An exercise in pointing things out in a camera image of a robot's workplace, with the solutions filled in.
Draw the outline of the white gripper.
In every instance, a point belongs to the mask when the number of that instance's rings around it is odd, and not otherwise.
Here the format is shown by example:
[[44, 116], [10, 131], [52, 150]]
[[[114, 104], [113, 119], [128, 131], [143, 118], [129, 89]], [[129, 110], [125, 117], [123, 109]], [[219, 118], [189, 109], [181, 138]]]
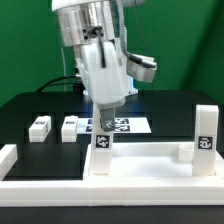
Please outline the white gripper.
[[102, 67], [98, 43], [83, 45], [81, 48], [82, 80], [92, 102], [100, 111], [101, 126], [104, 131], [115, 128], [115, 109], [125, 103], [125, 87], [122, 73], [111, 42], [103, 43], [106, 67]]

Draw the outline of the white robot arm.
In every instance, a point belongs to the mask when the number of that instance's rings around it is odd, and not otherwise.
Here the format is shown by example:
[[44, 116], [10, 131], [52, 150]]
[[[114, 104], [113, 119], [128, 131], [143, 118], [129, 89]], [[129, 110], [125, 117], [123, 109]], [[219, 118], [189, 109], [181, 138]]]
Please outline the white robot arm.
[[119, 57], [137, 64], [144, 60], [115, 45], [110, 0], [52, 0], [63, 44], [74, 49], [83, 85], [98, 109], [101, 128], [115, 128], [115, 109], [125, 103]]

